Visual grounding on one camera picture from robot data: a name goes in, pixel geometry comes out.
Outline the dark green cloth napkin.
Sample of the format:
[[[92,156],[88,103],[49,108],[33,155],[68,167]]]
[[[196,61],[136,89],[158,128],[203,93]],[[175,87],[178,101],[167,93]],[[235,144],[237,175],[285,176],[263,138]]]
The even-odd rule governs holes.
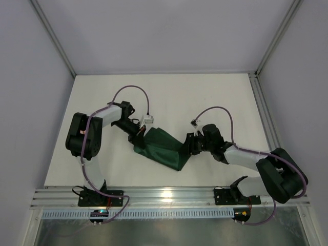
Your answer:
[[[134,152],[175,171],[181,171],[191,157],[183,143],[161,128],[151,128],[143,139],[145,147],[134,146]]]

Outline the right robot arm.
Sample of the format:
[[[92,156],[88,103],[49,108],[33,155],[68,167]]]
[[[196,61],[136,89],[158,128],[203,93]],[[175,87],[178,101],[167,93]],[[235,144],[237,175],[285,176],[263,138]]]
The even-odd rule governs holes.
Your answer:
[[[258,177],[243,176],[229,187],[229,196],[242,202],[252,196],[270,196],[274,201],[286,203],[305,194],[309,183],[285,149],[276,148],[269,153],[237,147],[225,141],[215,124],[200,127],[192,121],[195,131],[186,136],[184,151],[188,157],[209,152],[226,165],[242,166],[259,173]]]

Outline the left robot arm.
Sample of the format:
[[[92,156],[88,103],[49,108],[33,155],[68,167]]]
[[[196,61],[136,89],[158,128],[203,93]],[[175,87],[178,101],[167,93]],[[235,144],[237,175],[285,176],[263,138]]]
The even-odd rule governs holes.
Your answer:
[[[146,127],[130,119],[135,109],[127,101],[112,103],[91,115],[75,113],[73,115],[65,147],[76,157],[85,184],[78,193],[80,207],[121,207],[126,197],[124,191],[108,190],[97,158],[101,148],[102,132],[106,126],[117,126],[128,135],[128,141],[137,147],[145,148]]]

